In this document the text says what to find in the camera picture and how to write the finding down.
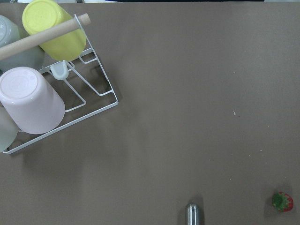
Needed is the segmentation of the pink plastic cup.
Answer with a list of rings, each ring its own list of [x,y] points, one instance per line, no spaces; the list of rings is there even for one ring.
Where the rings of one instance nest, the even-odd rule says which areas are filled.
[[[53,130],[65,115],[62,98],[30,67],[16,67],[0,76],[0,101],[17,126],[29,134]]]

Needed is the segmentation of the yellow plastic cup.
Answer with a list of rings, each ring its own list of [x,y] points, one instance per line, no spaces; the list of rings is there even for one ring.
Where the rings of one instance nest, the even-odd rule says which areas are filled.
[[[66,22],[73,17],[53,0],[34,0],[22,14],[22,24],[28,34],[33,35]],[[86,36],[81,29],[74,30],[40,47],[56,61],[71,61],[86,47]]]

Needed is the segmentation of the grey plastic cup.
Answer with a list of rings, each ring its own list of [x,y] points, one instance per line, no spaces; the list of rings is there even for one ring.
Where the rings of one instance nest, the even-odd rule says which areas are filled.
[[[13,46],[0,53],[0,73],[17,67],[29,67],[35,70],[42,68],[45,52],[39,46],[24,49],[25,45],[16,45],[15,42],[28,37],[28,33],[7,17],[0,16],[0,46]]]

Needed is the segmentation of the steel muddler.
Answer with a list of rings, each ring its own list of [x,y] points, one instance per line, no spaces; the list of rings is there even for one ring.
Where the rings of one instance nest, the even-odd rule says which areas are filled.
[[[186,225],[201,225],[200,208],[195,203],[186,206]]]

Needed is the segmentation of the red strawberry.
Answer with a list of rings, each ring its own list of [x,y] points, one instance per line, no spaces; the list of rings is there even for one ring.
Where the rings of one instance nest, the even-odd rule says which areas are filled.
[[[276,192],[272,196],[272,205],[280,212],[288,212],[293,209],[293,199],[286,192]]]

